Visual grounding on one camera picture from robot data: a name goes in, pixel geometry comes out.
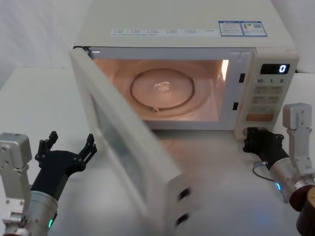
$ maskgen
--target digital display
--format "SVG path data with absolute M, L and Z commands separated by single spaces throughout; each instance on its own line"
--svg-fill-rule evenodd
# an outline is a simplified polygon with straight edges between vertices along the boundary
M 263 64 L 261 75 L 285 75 L 288 73 L 290 64 Z

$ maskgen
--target printed sticker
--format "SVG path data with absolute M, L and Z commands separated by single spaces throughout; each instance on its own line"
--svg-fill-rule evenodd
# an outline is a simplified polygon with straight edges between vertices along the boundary
M 245 37 L 267 37 L 261 21 L 240 21 Z
M 221 36 L 244 36 L 239 21 L 219 21 Z

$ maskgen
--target table surface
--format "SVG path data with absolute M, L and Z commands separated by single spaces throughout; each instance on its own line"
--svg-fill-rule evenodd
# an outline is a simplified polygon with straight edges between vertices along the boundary
M 315 101 L 315 74 L 296 74 L 285 103 Z M 89 133 L 71 70 L 18 68 L 0 90 L 0 133 L 24 133 L 33 156 L 40 139 L 56 130 L 54 149 L 78 153 Z M 275 132 L 288 136 L 279 115 Z M 259 158 L 242 152 L 229 131 L 161 131 L 158 135 L 186 172 L 194 193 L 194 211 L 184 225 L 188 235 L 298 236 L 298 212 L 283 203 L 276 186 L 252 174 Z M 315 147 L 310 155 L 315 161 Z M 30 183 L 39 172 L 33 159 Z M 264 169 L 259 170 L 268 176 Z M 0 212 L 5 195 L 0 189 Z M 99 152 L 86 170 L 75 173 L 62 193 L 50 236 L 146 236 L 145 225 L 109 161 Z

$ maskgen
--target microwave oven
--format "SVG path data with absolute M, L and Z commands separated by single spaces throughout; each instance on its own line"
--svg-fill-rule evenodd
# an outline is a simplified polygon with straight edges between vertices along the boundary
M 191 192 L 150 130 L 272 130 L 299 60 L 269 0 L 94 0 L 70 57 L 98 149 L 167 236 Z

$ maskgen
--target open microwave door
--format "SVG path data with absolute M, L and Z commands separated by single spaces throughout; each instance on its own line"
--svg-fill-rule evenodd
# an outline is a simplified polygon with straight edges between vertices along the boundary
M 175 235 L 189 216 L 181 168 L 88 54 L 75 48 L 70 57 L 99 151 L 113 163 L 154 235 Z

